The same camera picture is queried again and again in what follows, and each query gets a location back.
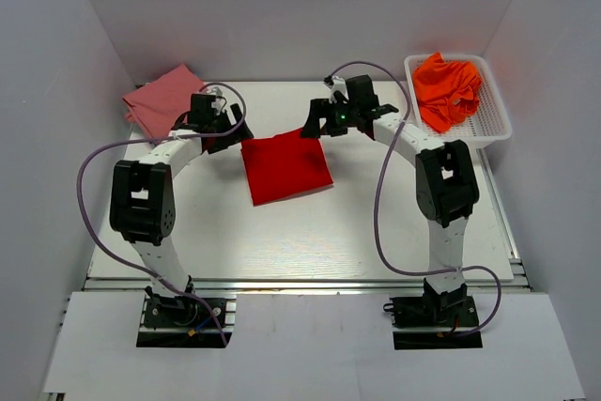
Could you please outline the red t shirt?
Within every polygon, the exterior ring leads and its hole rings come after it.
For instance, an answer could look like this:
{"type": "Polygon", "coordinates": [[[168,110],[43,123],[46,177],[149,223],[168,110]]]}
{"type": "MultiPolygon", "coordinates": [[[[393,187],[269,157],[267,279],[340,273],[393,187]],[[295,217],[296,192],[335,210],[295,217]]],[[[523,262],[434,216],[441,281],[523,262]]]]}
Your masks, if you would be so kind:
{"type": "Polygon", "coordinates": [[[300,130],[246,140],[241,156],[256,207],[333,184],[320,142],[300,130]]]}

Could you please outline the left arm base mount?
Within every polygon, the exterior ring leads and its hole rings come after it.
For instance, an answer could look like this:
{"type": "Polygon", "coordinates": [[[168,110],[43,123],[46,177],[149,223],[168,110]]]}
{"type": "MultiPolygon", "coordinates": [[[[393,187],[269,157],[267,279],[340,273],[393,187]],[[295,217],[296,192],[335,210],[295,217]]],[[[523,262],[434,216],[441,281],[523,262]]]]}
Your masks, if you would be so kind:
{"type": "Polygon", "coordinates": [[[207,298],[208,307],[186,297],[165,298],[145,289],[138,348],[225,348],[233,333],[232,300],[207,298]]]}

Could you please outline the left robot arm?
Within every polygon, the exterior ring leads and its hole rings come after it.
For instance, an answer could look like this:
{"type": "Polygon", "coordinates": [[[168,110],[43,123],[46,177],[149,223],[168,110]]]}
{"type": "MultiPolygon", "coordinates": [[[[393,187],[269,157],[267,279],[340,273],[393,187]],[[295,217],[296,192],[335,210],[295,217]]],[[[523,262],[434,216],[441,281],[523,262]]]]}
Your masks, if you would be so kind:
{"type": "Polygon", "coordinates": [[[152,294],[169,298],[166,314],[187,325],[198,314],[192,277],[183,269],[171,234],[176,225],[174,181],[203,154],[225,150],[251,139],[243,100],[228,104],[223,83],[209,83],[191,94],[189,109],[165,138],[141,159],[121,160],[113,172],[109,224],[128,242],[152,280],[152,294]]]}

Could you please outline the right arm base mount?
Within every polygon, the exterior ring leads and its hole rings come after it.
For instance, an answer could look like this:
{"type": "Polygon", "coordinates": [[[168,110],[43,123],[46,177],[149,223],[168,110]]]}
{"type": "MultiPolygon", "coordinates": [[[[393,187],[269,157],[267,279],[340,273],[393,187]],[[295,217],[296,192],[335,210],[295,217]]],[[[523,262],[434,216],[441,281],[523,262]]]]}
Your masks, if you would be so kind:
{"type": "Polygon", "coordinates": [[[422,297],[395,297],[383,304],[392,318],[395,350],[450,350],[483,347],[480,332],[463,337],[462,332],[479,326],[475,302],[468,296],[462,305],[435,316],[422,297]]]}

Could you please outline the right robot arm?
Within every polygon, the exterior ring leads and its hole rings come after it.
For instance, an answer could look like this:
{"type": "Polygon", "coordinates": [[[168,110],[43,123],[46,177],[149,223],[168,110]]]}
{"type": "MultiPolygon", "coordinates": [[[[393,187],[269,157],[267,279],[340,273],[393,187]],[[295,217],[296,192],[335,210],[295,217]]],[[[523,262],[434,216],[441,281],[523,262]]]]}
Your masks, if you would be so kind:
{"type": "Polygon", "coordinates": [[[425,299],[424,312],[435,324],[448,323],[458,312],[453,295],[467,290],[464,236],[480,197],[468,146],[430,136],[410,124],[408,110],[380,103],[367,75],[330,75],[324,84],[330,94],[311,100],[301,137],[338,137],[355,129],[413,166],[417,205],[428,222],[428,268],[418,275],[424,290],[434,294],[425,299]]]}

